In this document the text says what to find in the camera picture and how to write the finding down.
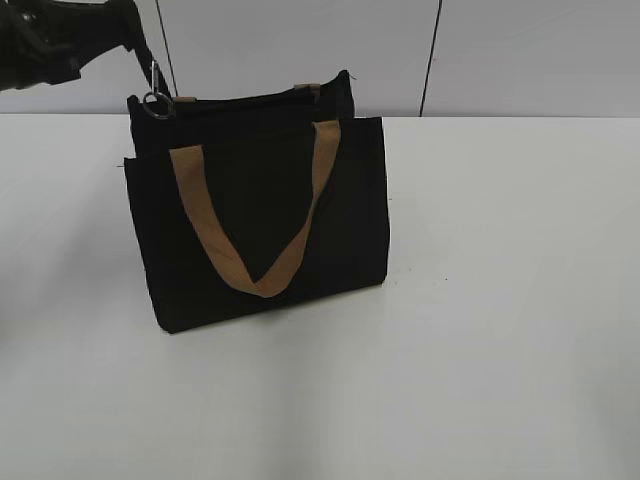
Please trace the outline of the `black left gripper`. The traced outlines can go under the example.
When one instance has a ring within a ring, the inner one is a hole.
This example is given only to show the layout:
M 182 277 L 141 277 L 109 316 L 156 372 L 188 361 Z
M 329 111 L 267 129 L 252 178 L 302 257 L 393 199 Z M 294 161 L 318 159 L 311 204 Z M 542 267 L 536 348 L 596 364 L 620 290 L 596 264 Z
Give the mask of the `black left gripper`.
M 1 3 L 3 91 L 78 80 L 87 64 L 118 47 L 135 53 L 144 75 L 153 73 L 133 1 Z

